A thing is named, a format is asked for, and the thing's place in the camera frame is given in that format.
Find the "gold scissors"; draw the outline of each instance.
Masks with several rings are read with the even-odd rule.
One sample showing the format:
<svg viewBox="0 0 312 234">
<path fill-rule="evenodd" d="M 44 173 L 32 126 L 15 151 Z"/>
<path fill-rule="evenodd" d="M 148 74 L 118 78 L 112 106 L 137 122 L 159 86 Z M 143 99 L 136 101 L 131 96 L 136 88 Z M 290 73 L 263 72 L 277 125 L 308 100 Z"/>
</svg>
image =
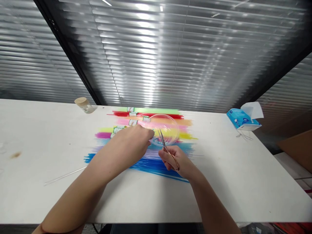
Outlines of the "gold scissors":
<svg viewBox="0 0 312 234">
<path fill-rule="evenodd" d="M 176 157 L 175 157 L 174 155 L 172 155 L 172 154 L 169 152 L 169 150 L 168 150 L 168 148 L 167 148 L 167 146 L 166 146 L 165 140 L 163 139 L 163 135 L 162 135 L 163 133 L 162 133 L 162 130 L 161 130 L 161 129 L 158 130 L 158 134 L 159 134 L 159 137 L 160 137 L 160 139 L 162 140 L 162 143 L 163 143 L 163 150 L 164 150 L 166 153 L 170 154 L 170 155 L 173 157 L 173 159 L 175 160 L 176 165 L 178 166 L 178 169 L 177 169 L 177 170 L 176 170 L 175 168 L 173 168 L 173 169 L 175 169 L 176 171 L 178 171 L 178 170 L 180 169 L 180 166 L 179 166 L 178 162 L 176 161 Z"/>
</svg>

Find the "transparent plastic dome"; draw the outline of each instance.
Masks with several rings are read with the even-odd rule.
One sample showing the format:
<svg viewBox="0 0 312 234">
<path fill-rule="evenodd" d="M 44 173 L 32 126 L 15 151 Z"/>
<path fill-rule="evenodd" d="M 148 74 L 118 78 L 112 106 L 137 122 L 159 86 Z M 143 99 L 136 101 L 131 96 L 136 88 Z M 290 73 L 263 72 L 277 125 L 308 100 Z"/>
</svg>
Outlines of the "transparent plastic dome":
<svg viewBox="0 0 312 234">
<path fill-rule="evenodd" d="M 152 129 L 155 132 L 151 143 L 157 146 L 163 146 L 158 133 L 158 131 L 160 132 L 160 129 L 166 145 L 172 145 L 179 137 L 179 126 L 177 122 L 166 114 L 156 114 L 151 116 L 145 123 L 145 128 Z"/>
</svg>

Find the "white tissue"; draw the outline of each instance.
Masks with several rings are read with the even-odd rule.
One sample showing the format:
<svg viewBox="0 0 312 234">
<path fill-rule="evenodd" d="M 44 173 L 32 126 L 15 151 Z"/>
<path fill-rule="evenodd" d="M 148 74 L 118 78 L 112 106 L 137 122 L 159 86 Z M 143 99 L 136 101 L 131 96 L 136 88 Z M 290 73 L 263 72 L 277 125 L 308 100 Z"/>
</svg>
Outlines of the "white tissue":
<svg viewBox="0 0 312 234">
<path fill-rule="evenodd" d="M 252 120 L 264 118 L 262 108 L 259 102 L 247 102 L 241 106 L 241 110 L 249 115 Z"/>
</svg>

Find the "scissor handle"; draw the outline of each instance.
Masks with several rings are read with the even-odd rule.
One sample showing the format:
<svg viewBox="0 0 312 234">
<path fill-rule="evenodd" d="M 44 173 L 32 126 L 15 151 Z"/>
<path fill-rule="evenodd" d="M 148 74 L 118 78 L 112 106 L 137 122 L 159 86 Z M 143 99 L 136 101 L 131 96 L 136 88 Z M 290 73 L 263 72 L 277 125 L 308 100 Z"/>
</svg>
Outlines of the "scissor handle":
<svg viewBox="0 0 312 234">
<path fill-rule="evenodd" d="M 179 166 L 179 164 L 178 164 L 178 162 L 177 162 L 177 160 L 176 160 L 176 157 L 175 157 L 173 154 L 171 154 L 171 153 L 169 152 L 167 146 L 165 146 L 165 147 L 163 148 L 163 150 L 164 150 L 166 153 L 170 154 L 170 155 L 173 157 L 173 159 L 175 160 L 176 165 L 178 166 L 178 169 L 177 169 L 177 170 L 176 170 L 175 168 L 174 168 L 174 169 L 175 169 L 176 171 L 179 171 L 179 170 L 180 170 L 180 166 Z"/>
</svg>

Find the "window blind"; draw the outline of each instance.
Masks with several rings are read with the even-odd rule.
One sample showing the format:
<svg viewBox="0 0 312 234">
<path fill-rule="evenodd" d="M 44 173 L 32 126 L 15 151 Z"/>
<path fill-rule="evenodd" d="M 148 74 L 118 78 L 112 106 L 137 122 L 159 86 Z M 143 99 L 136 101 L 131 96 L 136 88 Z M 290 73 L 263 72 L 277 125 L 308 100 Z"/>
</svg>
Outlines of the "window blind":
<svg viewBox="0 0 312 234">
<path fill-rule="evenodd" d="M 258 101 L 262 132 L 290 137 L 312 127 L 312 53 L 273 85 Z"/>
<path fill-rule="evenodd" d="M 0 98 L 67 102 L 89 92 L 33 0 L 0 0 Z"/>
<path fill-rule="evenodd" d="M 298 1 L 51 0 L 109 105 L 226 112 L 278 59 Z"/>
</svg>

